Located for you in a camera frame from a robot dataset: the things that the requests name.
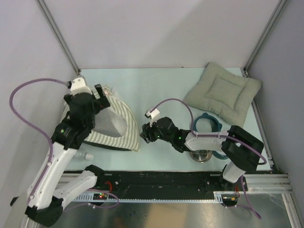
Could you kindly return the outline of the striped green white pet tent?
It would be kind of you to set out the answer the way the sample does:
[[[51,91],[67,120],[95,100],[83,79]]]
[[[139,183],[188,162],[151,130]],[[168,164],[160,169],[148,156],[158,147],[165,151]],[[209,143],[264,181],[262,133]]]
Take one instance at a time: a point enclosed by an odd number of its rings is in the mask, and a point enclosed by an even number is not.
[[[95,127],[84,143],[109,150],[139,151],[139,128],[132,110],[111,87],[102,89],[110,107],[95,116]]]

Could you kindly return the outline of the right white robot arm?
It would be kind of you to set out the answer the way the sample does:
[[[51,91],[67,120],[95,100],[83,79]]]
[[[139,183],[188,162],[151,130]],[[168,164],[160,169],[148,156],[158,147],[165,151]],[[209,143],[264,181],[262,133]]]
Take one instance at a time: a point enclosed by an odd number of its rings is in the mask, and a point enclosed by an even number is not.
[[[171,144],[178,152],[199,150],[222,152],[228,156],[230,163],[225,166],[219,179],[222,189],[231,190],[239,178],[248,171],[266,163],[262,156],[264,144],[243,128],[233,125],[228,131],[197,133],[179,129],[168,117],[142,126],[140,137],[146,143],[162,140]]]

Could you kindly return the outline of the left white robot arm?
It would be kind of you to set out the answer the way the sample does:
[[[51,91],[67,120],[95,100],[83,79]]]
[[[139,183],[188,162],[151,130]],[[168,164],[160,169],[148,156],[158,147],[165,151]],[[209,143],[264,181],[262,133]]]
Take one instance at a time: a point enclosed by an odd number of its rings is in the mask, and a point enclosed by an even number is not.
[[[69,82],[70,93],[64,96],[69,110],[48,137],[49,151],[30,188],[10,203],[11,212],[5,226],[19,228],[23,218],[45,227],[54,225],[64,209],[77,196],[105,185],[105,172],[95,165],[62,188],[56,186],[68,163],[95,126],[95,116],[110,106],[102,86],[93,89],[83,82]]]

